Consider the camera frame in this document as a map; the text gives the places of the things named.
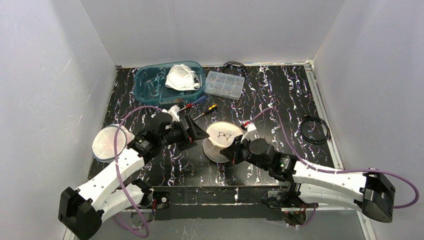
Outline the teal plastic bin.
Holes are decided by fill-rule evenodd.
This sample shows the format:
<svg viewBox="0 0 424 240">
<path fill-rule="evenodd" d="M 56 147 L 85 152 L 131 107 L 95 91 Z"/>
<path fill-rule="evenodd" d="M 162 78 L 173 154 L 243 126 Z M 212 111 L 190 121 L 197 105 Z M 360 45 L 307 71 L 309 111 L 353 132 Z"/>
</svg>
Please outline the teal plastic bin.
<svg viewBox="0 0 424 240">
<path fill-rule="evenodd" d="M 193 72 L 194 90 L 176 90 L 166 86 L 167 76 L 173 66 L 185 65 Z M 149 65 L 140 68 L 134 75 L 133 94 L 137 101 L 145 105 L 168 105 L 192 102 L 203 94 L 206 77 L 200 64 L 195 61 L 177 61 Z"/>
</svg>

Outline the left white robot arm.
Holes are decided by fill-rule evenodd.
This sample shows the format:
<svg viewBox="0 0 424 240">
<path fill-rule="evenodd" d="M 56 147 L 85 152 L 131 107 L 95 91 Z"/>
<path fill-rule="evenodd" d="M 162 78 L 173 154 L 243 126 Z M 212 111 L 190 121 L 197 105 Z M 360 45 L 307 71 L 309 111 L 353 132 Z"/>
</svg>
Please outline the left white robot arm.
<svg viewBox="0 0 424 240">
<path fill-rule="evenodd" d="M 88 240 L 103 221 L 130 206 L 136 208 L 151 195 L 151 187 L 142 180 L 125 185 L 124 180 L 158 156 L 164 147 L 175 144 L 185 150 L 194 147 L 197 140 L 209 137 L 191 116 L 186 115 L 185 120 L 183 124 L 170 113 L 156 113 L 116 160 L 77 189 L 63 190 L 58 220 L 80 240 Z"/>
</svg>

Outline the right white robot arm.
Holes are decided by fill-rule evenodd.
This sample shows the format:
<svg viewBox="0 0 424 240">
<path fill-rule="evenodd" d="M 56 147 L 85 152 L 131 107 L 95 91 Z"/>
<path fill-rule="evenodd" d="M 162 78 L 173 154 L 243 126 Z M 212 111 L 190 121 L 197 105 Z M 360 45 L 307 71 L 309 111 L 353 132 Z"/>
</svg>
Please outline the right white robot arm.
<svg viewBox="0 0 424 240">
<path fill-rule="evenodd" d="M 238 136 L 220 154 L 235 165 L 248 162 L 278 181 L 291 183 L 294 187 L 286 199 L 354 209 L 381 223 L 393 221 L 396 188 L 375 169 L 344 173 L 331 167 L 304 164 L 294 155 L 277 151 L 263 138 L 247 140 Z"/>
</svg>

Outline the red blue screwdriver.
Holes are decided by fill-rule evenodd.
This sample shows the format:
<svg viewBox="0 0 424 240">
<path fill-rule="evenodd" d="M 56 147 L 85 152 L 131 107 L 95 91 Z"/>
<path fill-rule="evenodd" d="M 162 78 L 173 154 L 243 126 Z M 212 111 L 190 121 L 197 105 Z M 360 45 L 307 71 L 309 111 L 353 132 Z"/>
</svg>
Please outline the red blue screwdriver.
<svg viewBox="0 0 424 240">
<path fill-rule="evenodd" d="M 199 104 L 201 104 L 202 102 L 204 102 L 205 100 L 207 100 L 208 99 L 208 97 L 206 96 L 206 95 L 204 95 L 204 96 L 202 96 L 202 97 L 199 97 L 198 99 L 196 99 L 195 101 L 193 101 L 193 102 L 191 102 L 191 103 L 189 103 L 189 104 L 187 104 L 185 107 L 183 107 L 183 108 L 181 108 L 180 110 L 179 110 L 179 112 L 181 112 L 181 111 L 183 111 L 183 110 L 186 110 L 186 109 L 190 109 L 191 107 L 194 107 L 194 106 L 196 106 L 196 105 L 199 105 Z"/>
</svg>

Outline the yellow black screwdriver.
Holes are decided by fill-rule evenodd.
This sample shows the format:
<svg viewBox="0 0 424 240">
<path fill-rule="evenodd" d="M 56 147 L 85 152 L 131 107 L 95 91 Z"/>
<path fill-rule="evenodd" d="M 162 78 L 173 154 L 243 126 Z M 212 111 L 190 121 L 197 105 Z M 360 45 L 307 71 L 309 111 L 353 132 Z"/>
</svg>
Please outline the yellow black screwdriver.
<svg viewBox="0 0 424 240">
<path fill-rule="evenodd" d="M 201 117 L 204 117 L 210 113 L 213 113 L 214 111 L 216 111 L 218 109 L 218 105 L 217 104 L 213 104 L 211 106 L 209 106 L 203 113 L 201 113 L 199 116 L 195 117 L 193 120 L 197 120 Z"/>
</svg>

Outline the white cloth in bin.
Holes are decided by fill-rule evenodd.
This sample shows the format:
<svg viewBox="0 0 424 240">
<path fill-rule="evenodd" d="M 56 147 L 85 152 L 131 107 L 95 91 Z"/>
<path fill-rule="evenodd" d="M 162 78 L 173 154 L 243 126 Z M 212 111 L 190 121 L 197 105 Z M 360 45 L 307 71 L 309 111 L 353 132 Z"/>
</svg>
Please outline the white cloth in bin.
<svg viewBox="0 0 424 240">
<path fill-rule="evenodd" d="M 198 90 L 201 85 L 194 70 L 186 64 L 174 64 L 166 76 L 165 86 L 183 92 Z"/>
</svg>

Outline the clear plastic screw box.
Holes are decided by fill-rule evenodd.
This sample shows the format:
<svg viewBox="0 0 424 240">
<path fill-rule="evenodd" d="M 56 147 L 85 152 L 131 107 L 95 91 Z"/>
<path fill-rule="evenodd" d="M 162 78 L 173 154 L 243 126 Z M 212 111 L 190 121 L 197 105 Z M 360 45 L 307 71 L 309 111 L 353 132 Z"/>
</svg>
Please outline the clear plastic screw box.
<svg viewBox="0 0 424 240">
<path fill-rule="evenodd" d="M 204 93 L 239 100 L 242 95 L 244 83 L 245 78 L 243 76 L 209 71 L 205 80 Z"/>
</svg>

